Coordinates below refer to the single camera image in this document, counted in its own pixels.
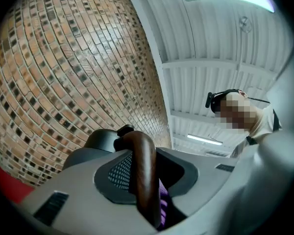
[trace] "headphones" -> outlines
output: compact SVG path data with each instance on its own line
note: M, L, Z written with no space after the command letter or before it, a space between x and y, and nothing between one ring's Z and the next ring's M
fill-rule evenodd
M218 93L211 93L209 92L208 93L208 96L207 96L207 100L206 100L206 108L211 108L212 112L215 113L216 111L220 111L220 102L221 102L221 99L223 97L225 97L227 94L231 93L231 92L237 92L239 93L240 90L238 89L229 89L229 90L226 90L224 92L218 92ZM270 103L268 101L265 101L265 100L261 100L261 99L256 99L256 98L252 98L252 97L248 97L249 99L253 99L253 100L257 100L257 101L260 101L260 102L265 102L265 103Z

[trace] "white ceiling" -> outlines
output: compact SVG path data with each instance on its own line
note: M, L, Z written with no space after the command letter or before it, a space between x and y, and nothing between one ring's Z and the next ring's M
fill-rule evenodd
M173 148L230 154L246 134L220 128L205 108L207 94L237 88L249 97L267 99L294 45L283 17L277 9L270 13L238 0L131 1L157 67ZM248 34L240 30L241 16L252 22ZM188 133L223 145L193 141L186 138Z

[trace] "corrugated ceiling panel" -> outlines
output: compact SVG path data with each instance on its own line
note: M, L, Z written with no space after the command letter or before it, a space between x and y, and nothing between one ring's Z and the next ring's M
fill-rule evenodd
M189 112L193 105L196 82L195 68L175 68L165 70L165 80L169 91L172 110Z
M188 131L189 123L186 120L178 117L173 117L172 122L174 123L172 129L173 133L185 136Z
M174 140L174 148L175 150L195 154L195 155L204 155L204 152L198 149L197 147L191 148L189 144L180 140Z
M160 29L168 60L192 58L191 27L182 0L147 0Z
M209 67L197 68L193 113L213 117L214 113L210 108L205 107L207 95L209 92L217 93L229 89L233 75L233 70Z
M248 134L239 132L235 129L224 129L220 130L214 134L213 138L223 142L223 145L226 147L235 148Z
M239 60L278 72L294 44L292 32L279 12L236 0L194 0L184 2L191 22L196 58ZM252 22L250 33L240 34L239 19Z
M162 60L162 62L166 62L168 60L167 51L165 48L165 43L162 38L160 28L158 26L157 20L155 18L154 13L153 13L153 10L147 0L140 0L140 1L142 3L144 12L148 18L148 22L150 24L150 27L152 28L152 33L153 33L154 38L156 40L161 60Z
M211 138L218 131L218 127L204 122L189 121L187 134L203 138Z

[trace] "gray plastic housing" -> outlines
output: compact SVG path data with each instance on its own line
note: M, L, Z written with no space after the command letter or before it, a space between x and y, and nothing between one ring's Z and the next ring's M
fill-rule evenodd
M165 231L153 228L135 205L110 202L94 184L98 168L129 150L65 169L25 198L20 208L32 220L54 191L67 193L52 226L45 227L48 234L248 234L274 211L294 177L294 132L273 133L262 144L247 147L239 159L161 149L198 169L194 186L172 198L188 218ZM219 164L235 168L233 172L216 169Z

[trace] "black vent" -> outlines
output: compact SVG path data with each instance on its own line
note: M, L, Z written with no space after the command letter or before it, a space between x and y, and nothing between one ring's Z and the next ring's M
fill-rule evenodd
M220 164L220 165L218 165L216 167L216 169L232 172L234 170L234 166L226 165L226 164Z
M206 152L206 154L211 154L211 155L218 156L218 157L226 157L228 155L228 154L224 154L224 153L217 152L217 151L208 151L208 152Z
M34 217L45 225L50 226L60 212L69 195L55 192L34 214Z
M132 154L112 167L108 179L118 188L129 191L131 178Z

